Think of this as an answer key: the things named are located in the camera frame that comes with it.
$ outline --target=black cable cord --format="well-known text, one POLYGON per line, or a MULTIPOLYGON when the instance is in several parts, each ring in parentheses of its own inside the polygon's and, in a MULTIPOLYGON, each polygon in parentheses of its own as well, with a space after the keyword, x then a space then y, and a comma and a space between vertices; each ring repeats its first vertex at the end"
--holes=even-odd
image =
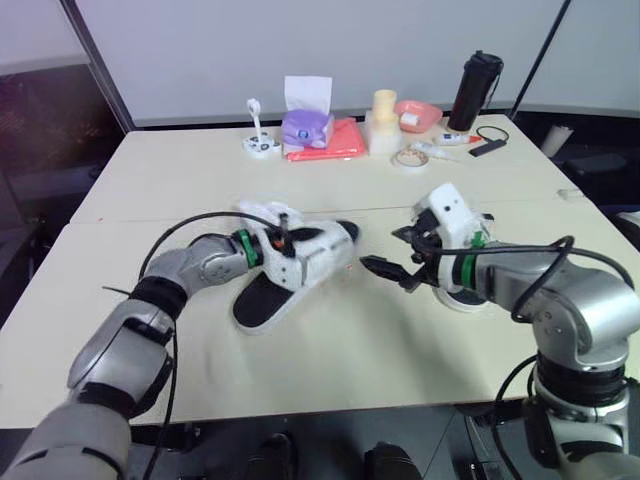
POLYGON ((502 402, 502 398, 504 397, 504 394, 507 391, 507 388, 509 388, 509 385, 511 384, 513 379, 516 378, 516 376, 522 370, 524 370, 527 365, 535 362, 536 358, 537 355, 532 355, 526 360, 520 362, 520 364, 513 369, 513 371, 509 374, 505 381, 502 382, 500 390, 498 390, 498 394, 496 395, 496 399, 493 402, 493 415, 491 416, 491 435, 493 436, 493 441, 496 443, 496 448, 498 449, 500 457, 502 457, 502 460, 507 466, 507 469, 509 470, 511 475, 513 475, 513 478, 515 480, 522 480, 522 476, 520 476, 518 469, 511 461, 511 458, 509 458, 509 454, 505 450, 504 445, 502 444, 502 440, 500 439, 500 435, 498 434, 498 405, 500 404, 500 402, 502 402))
POLYGON ((529 398, 533 398, 533 372, 535 371, 534 368, 531 369, 531 371, 529 372, 529 378, 527 378, 527 396, 529 398))
MULTIPOLYGON (((487 247, 487 248, 452 248, 442 249, 437 247, 419 246, 421 253, 432 253, 436 255, 491 255, 498 253, 559 253, 562 250, 562 246, 555 245, 555 242, 551 245, 510 245, 504 247, 487 247)), ((582 248, 571 248, 570 255, 578 255, 581 257, 592 258, 598 260, 606 265, 609 265, 614 269, 620 278, 627 284, 627 286, 635 290, 633 280, 629 272, 612 258, 602 255, 601 253, 593 252, 591 250, 585 250, 582 248)))
POLYGON ((518 299, 513 304, 513 308, 511 309, 511 320, 516 323, 531 323, 531 319, 526 319, 523 317, 520 312, 524 308, 531 298, 542 288, 542 286, 557 273, 558 270, 562 267, 562 264, 571 253, 571 249, 573 248, 573 244, 575 239, 572 236, 562 237, 560 240, 551 244, 551 246, 560 247, 560 251, 558 252, 558 256, 556 259, 549 265, 549 268, 545 270, 545 272, 538 277, 538 279, 527 288, 522 295, 518 297, 518 299))
POLYGON ((158 250, 158 247, 160 247, 160 245, 162 245, 162 243, 167 238, 169 238, 169 236, 173 232, 184 227, 185 225, 188 225, 189 223, 193 223, 198 220, 204 220, 205 218, 216 218, 216 217, 246 218, 247 220, 253 220, 254 222, 262 223, 263 225, 266 225, 269 228, 273 228, 276 231, 281 231, 281 228, 278 227, 277 225, 274 225, 273 223, 268 222, 263 218, 256 217, 255 215, 250 215, 248 213, 243 213, 243 212, 207 212, 207 213, 201 213, 200 215, 194 215, 193 217, 189 217, 185 220, 182 220, 179 223, 176 223, 173 227, 169 228, 162 235, 160 235, 158 240, 156 240, 156 243, 154 243, 153 246, 151 247, 151 250, 149 250, 149 253, 147 254, 146 258, 142 262, 142 266, 140 267, 140 273, 138 274, 138 280, 141 279, 142 276, 144 275, 144 272, 147 271, 149 262, 151 261, 153 254, 156 253, 156 250, 158 250))
POLYGON ((109 287, 109 286, 107 286, 107 285, 103 285, 103 286, 102 286, 102 289, 103 289, 103 290, 109 290, 109 291, 111 291, 111 292, 121 293, 122 295, 126 295, 127 297, 128 297, 129 295, 131 295, 131 292, 127 292, 126 290, 122 290, 122 289, 120 289, 120 288, 109 287))
POLYGON ((225 238, 225 239, 227 239, 227 238, 229 238, 229 235, 224 235, 222 233, 203 233, 202 235, 199 235, 196 238, 194 238, 193 240, 191 240, 191 243, 189 243, 189 246, 193 245, 198 240, 201 240, 203 238, 208 238, 208 237, 225 238))
POLYGON ((158 461, 158 457, 160 456, 160 450, 162 449, 162 445, 164 444, 164 439, 167 436, 167 432, 169 431, 169 424, 171 423, 171 413, 173 412, 173 401, 176 397, 176 384, 178 382, 178 332, 174 326, 173 331, 173 372, 171 373, 171 386, 169 387, 169 400, 167 402, 167 410, 164 414, 164 421, 162 422, 162 427, 160 428, 160 433, 158 434, 158 438, 156 439, 156 444, 153 447, 153 453, 151 454, 151 458, 149 458, 149 463, 147 463, 147 468, 144 471, 144 475, 142 476, 143 480, 149 480, 151 478, 151 473, 153 473, 153 469, 156 466, 156 462, 158 461))
POLYGON ((485 135, 482 135, 482 133, 480 133, 481 130, 485 129, 485 128, 490 128, 491 130, 495 130, 497 132, 502 133, 502 135, 504 136, 504 138, 502 140, 504 140, 505 142, 509 140, 510 135, 509 132, 507 132, 506 130, 504 130, 503 128, 500 127, 494 127, 493 125, 481 125, 478 128, 476 128, 476 134, 479 137, 482 137, 483 140, 487 141, 487 142, 495 142, 496 140, 498 140, 497 138, 489 138, 485 135))
MULTIPOLYGON (((267 220, 265 220, 263 218, 256 217, 255 215, 250 215, 248 213, 243 213, 243 212, 207 212, 207 213, 202 213, 200 215, 194 215, 193 217, 189 217, 189 218, 187 218, 185 220, 182 220, 179 223, 176 223, 174 226, 172 226, 171 228, 166 230, 162 235, 160 235, 160 237, 155 241, 155 243, 151 247, 151 250, 149 250, 149 253, 147 253, 147 256, 145 257, 144 261, 142 262, 142 266, 140 267, 140 273, 138 275, 138 280, 141 279, 144 276, 144 272, 146 272, 147 266, 149 265, 149 262, 151 261, 151 258, 153 257, 153 254, 156 252, 156 250, 158 250, 160 245, 162 245, 162 243, 172 233, 174 233, 176 230, 184 227, 185 225, 188 225, 189 223, 192 223, 192 222, 195 222, 195 221, 198 221, 198 220, 203 220, 203 219, 206 219, 206 218, 216 218, 216 217, 246 218, 248 220, 253 220, 255 222, 262 223, 263 225, 266 225, 269 228, 272 228, 272 229, 274 229, 276 231, 281 231, 282 230, 277 225, 274 225, 273 223, 268 222, 267 220)), ((207 234, 204 234, 204 235, 200 235, 199 237, 194 239, 191 242, 190 245, 193 245, 193 243, 195 243, 197 240, 199 240, 200 238, 203 238, 205 236, 215 236, 215 237, 227 238, 226 235, 222 235, 222 234, 219 234, 219 233, 207 233, 207 234)), ((162 423, 162 427, 160 428, 160 432, 158 433, 158 438, 156 440, 156 444, 155 444, 155 446, 153 448, 153 453, 151 454, 151 457, 149 458, 149 463, 147 463, 147 468, 146 468, 146 470, 144 472, 144 475, 142 477, 143 480, 149 480, 149 478, 151 477, 151 473, 153 472, 153 469, 154 469, 154 467, 156 465, 156 462, 158 461, 158 457, 160 456, 160 451, 162 450, 162 445, 164 444, 164 439, 167 436, 167 432, 169 431, 169 425, 171 424, 171 414, 173 413, 173 402, 174 402, 174 399, 175 399, 175 396, 176 396, 176 384, 177 384, 177 381, 178 381, 178 331, 177 331, 177 328, 174 326, 174 332, 173 332, 173 372, 171 374, 171 386, 169 387, 169 400, 167 402, 167 410, 166 410, 165 415, 164 415, 164 421, 162 423)))

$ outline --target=white table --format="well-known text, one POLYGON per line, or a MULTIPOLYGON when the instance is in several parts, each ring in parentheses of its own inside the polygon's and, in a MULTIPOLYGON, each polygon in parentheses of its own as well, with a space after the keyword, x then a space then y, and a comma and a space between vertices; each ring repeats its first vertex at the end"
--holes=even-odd
MULTIPOLYGON (((228 209, 241 199, 278 200, 305 212, 409 207, 445 182, 472 202, 548 200, 560 189, 575 188, 504 115, 479 117, 475 125, 501 127, 511 138, 506 147, 479 158, 467 153, 468 146, 451 147, 460 163, 433 160, 417 175, 380 156, 255 160, 241 146, 253 129, 133 132, 71 223, 181 219, 228 209)), ((442 130, 438 125, 424 135, 407 135, 407 142, 428 140, 442 130)))
MULTIPOLYGON (((542 244, 573 234, 577 246, 612 256, 640 282, 640 256, 586 199, 473 206, 495 215, 497 238, 542 244)), ((384 255, 415 269, 409 246, 390 235, 409 222, 408 208, 327 216, 360 225, 360 255, 384 255)), ((71 361, 121 300, 100 287, 132 288, 148 248, 171 223, 64 229, 0 332, 0 427, 34 426, 64 399, 71 361)), ((232 220, 201 222, 176 233, 164 248, 237 226, 232 220)), ((199 292, 179 318, 174 421, 486 401, 535 350, 530 327, 514 324, 499 307, 489 305, 477 315, 456 313, 430 288, 407 294, 357 262, 313 291, 269 334, 248 336, 230 315, 248 280, 199 292)), ((628 373, 638 376, 638 335, 631 346, 628 373)), ((508 396, 523 395, 525 379, 519 377, 508 396)), ((160 422, 166 394, 167 388, 136 423, 160 422)))

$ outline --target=water bottle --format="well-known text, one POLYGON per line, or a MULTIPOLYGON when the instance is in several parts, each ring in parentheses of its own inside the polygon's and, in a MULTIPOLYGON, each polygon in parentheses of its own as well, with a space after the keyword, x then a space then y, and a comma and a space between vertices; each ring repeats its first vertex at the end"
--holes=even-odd
POLYGON ((469 131, 503 65, 500 57, 482 50, 476 51, 464 64, 464 74, 447 124, 449 130, 469 131))

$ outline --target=white container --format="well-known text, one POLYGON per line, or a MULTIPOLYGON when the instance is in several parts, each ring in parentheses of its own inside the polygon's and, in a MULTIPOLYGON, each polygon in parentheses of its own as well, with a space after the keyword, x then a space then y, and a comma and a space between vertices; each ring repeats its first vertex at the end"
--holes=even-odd
POLYGON ((542 150, 542 153, 544 153, 547 157, 553 157, 556 153, 558 153, 560 147, 564 145, 564 143, 569 139, 572 133, 573 130, 569 127, 554 125, 553 127, 551 127, 551 130, 549 130, 547 138, 544 139, 540 150, 542 150))

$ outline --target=white bottle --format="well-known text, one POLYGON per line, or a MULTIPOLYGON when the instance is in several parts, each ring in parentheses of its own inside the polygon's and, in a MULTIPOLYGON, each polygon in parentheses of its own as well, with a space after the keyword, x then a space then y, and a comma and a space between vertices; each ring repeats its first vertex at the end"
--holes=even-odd
POLYGON ((477 135, 467 135, 464 133, 442 133, 440 136, 433 139, 436 145, 453 146, 453 145, 465 145, 467 143, 477 142, 482 140, 482 137, 477 135))

